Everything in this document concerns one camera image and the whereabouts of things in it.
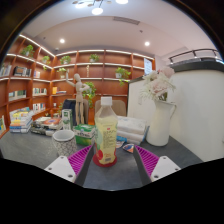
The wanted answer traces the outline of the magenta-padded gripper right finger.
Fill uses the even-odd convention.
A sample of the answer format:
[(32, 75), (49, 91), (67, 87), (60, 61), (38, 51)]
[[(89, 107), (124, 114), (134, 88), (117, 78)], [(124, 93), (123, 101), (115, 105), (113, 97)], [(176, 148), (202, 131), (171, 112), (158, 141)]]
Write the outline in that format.
[(143, 185), (147, 185), (180, 170), (180, 167), (169, 157), (158, 157), (137, 145), (134, 146), (133, 155)]

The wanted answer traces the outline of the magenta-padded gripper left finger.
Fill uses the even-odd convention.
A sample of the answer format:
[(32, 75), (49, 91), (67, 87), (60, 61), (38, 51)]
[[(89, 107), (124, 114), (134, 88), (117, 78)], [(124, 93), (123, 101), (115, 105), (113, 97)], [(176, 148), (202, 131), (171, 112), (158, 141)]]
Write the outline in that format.
[(59, 156), (49, 166), (46, 171), (68, 180), (76, 185), (82, 186), (92, 157), (94, 155), (94, 146), (89, 145), (66, 157)]

